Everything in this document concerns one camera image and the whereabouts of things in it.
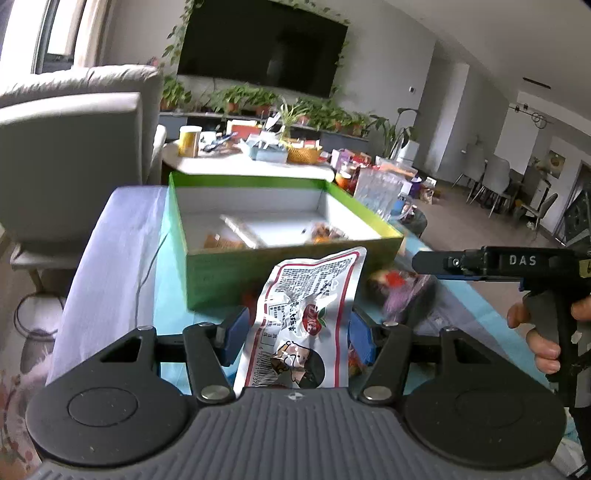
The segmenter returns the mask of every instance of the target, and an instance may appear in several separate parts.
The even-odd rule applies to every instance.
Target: floor
[[[35,296],[26,271],[13,271],[9,245],[0,255],[0,479],[22,480],[40,460],[27,434],[24,414],[31,397],[45,385],[53,335],[61,320],[63,298]],[[43,283],[67,293],[71,272],[44,275]],[[14,316],[19,307],[18,319]]]
[[[485,245],[496,247],[559,248],[555,240],[537,237],[527,228],[523,219],[515,223],[511,215],[493,213],[476,202],[466,203],[468,189],[438,182],[441,196],[432,205],[419,202],[419,208],[427,217],[427,228],[421,240],[433,250],[478,249]],[[509,307],[523,296],[516,283],[471,282],[472,286],[505,316]]]

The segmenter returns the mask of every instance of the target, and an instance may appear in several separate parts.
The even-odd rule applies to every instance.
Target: open cardboard box
[[[368,251],[364,278],[392,264],[403,239],[379,216],[324,180],[173,173],[168,208],[169,235],[191,310],[238,304],[245,290],[261,287],[273,267],[287,259],[322,258],[363,246]],[[203,248],[209,233],[234,238],[220,215],[248,225],[267,247]],[[347,239],[307,244],[311,227],[321,221],[342,230]]]

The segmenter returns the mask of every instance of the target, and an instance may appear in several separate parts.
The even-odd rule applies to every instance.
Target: ceiling
[[[387,0],[487,75],[509,100],[525,91],[591,119],[591,8],[583,0]],[[524,82],[546,83],[551,90]]]

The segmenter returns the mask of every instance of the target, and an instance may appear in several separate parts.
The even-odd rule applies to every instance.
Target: window
[[[68,70],[74,63],[76,37],[86,0],[51,0],[39,46],[37,73]]]

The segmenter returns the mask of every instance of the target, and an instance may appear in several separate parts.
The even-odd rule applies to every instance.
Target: gray armchair
[[[157,69],[116,66],[0,90],[0,223],[17,243],[13,268],[39,289],[38,269],[77,267],[117,187],[160,182],[162,86]]]

